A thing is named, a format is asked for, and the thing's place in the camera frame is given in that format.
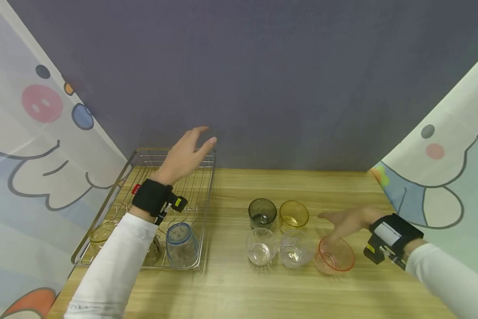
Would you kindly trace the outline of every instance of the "wire drying rack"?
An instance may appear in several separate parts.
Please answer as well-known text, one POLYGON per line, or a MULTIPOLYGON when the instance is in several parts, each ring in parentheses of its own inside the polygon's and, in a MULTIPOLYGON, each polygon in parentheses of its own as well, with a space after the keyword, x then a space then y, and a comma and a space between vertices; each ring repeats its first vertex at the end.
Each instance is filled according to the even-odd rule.
MULTIPOLYGON (((95 252, 91 249, 89 237, 91 232, 99 225, 117 224, 122 216, 132 207, 133 189, 137 184, 142 184, 146 178, 161 167, 168 148, 138 148, 129 158, 127 164, 111 187, 104 204, 95 217, 90 229, 82 239, 71 257, 74 265, 89 266, 95 258, 95 252)), ((212 181, 214 178, 215 152, 212 151, 201 162, 193 174, 176 182, 173 193, 185 197, 188 200, 186 208, 182 212, 169 209, 164 221, 158 228, 157 236, 161 244, 162 256, 158 261, 145 259, 144 268, 174 268, 192 269, 201 264, 206 211, 208 209, 212 181), (198 258, 193 265, 184 268, 172 267, 166 256, 166 231, 170 226, 178 222, 190 225, 198 237, 198 258)))

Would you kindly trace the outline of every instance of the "cartoon curtain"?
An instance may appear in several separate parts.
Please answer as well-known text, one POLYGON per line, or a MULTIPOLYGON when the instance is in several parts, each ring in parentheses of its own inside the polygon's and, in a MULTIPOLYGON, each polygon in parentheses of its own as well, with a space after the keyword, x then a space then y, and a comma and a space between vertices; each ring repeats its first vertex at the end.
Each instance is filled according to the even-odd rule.
POLYGON ((400 216, 478 272, 478 62, 372 172, 400 216))
POLYGON ((0 1, 0 318, 44 318, 125 162, 0 1))

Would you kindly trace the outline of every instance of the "right hand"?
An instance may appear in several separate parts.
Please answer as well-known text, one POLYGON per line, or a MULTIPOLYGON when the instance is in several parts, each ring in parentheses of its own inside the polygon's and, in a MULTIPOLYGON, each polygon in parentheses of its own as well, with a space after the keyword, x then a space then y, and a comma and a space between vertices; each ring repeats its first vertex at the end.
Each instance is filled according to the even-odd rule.
POLYGON ((164 185, 173 185, 194 172, 218 141, 216 137, 212 137, 195 151, 200 134, 208 129, 209 127, 201 126, 187 131, 168 152, 161 167, 149 178, 164 185))
POLYGON ((334 242, 363 228, 368 229, 371 224, 386 215, 388 214, 380 209, 359 207, 345 211, 323 212, 319 214, 319 218, 325 218, 334 224, 334 231, 329 236, 329 242, 334 242))

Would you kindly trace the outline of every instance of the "black wrist strap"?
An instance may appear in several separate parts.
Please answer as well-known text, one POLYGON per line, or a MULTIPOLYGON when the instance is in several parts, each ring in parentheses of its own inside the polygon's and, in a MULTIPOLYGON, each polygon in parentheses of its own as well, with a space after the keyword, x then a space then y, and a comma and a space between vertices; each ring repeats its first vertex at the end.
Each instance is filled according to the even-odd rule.
POLYGON ((402 258, 404 247, 417 238, 423 238, 423 232, 397 214, 384 216, 374 222, 369 231, 379 237, 396 256, 402 258))
POLYGON ((141 187, 134 195, 132 204, 139 209, 143 209, 150 213, 151 216, 159 216, 164 204, 172 195, 173 187, 171 185, 163 185, 146 179, 141 187))

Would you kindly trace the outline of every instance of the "cup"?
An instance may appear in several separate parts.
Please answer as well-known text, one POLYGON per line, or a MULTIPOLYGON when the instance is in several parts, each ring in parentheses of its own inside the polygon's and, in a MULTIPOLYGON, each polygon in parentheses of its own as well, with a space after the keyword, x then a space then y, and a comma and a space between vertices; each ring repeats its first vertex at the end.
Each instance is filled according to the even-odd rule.
POLYGON ((248 208, 249 223, 251 228, 271 229, 276 219, 276 206, 265 198, 257 198, 251 202, 248 208))
POLYGON ((198 238, 191 226, 179 222, 166 232, 166 255, 171 266, 184 268, 198 259, 198 238))
POLYGON ((290 229, 300 229, 309 218, 308 210, 300 202, 284 202, 280 207, 280 231, 284 233, 290 229))
POLYGON ((146 252, 144 265, 145 266, 154 266, 159 259, 161 258, 161 242, 159 241, 159 236, 155 235, 154 240, 152 240, 148 251, 146 252))
POLYGON ((354 266, 356 257, 352 248, 343 239, 328 242, 329 237, 320 239, 315 253, 315 267, 327 275, 338 275, 348 272, 354 266))
POLYGON ((313 258, 314 247, 308 235, 300 230, 287 230, 281 236, 280 259, 286 268, 298 268, 313 258))
POLYGON ((115 229, 115 223, 107 223, 100 225, 90 233, 90 247, 94 252, 94 256, 101 251, 112 231, 115 229))
POLYGON ((278 252, 278 240, 269 229, 253 229, 246 237, 246 252, 253 265, 267 265, 278 252))

